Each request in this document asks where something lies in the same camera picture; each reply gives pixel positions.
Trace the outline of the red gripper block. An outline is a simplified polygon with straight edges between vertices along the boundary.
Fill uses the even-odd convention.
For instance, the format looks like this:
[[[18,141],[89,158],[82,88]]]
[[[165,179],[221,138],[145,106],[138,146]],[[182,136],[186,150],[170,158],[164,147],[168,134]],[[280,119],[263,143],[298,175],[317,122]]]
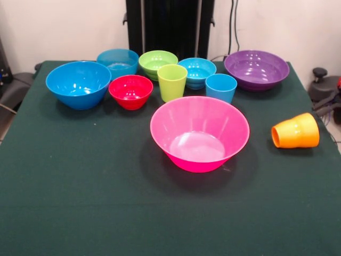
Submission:
[[[341,77],[339,77],[338,83],[337,83],[338,89],[341,89]],[[313,110],[316,110],[316,114],[319,117],[322,117],[328,113],[330,113],[335,108],[340,108],[341,103],[336,103],[338,97],[338,92],[333,91],[330,96],[320,100],[319,102],[315,103],[313,105]]]

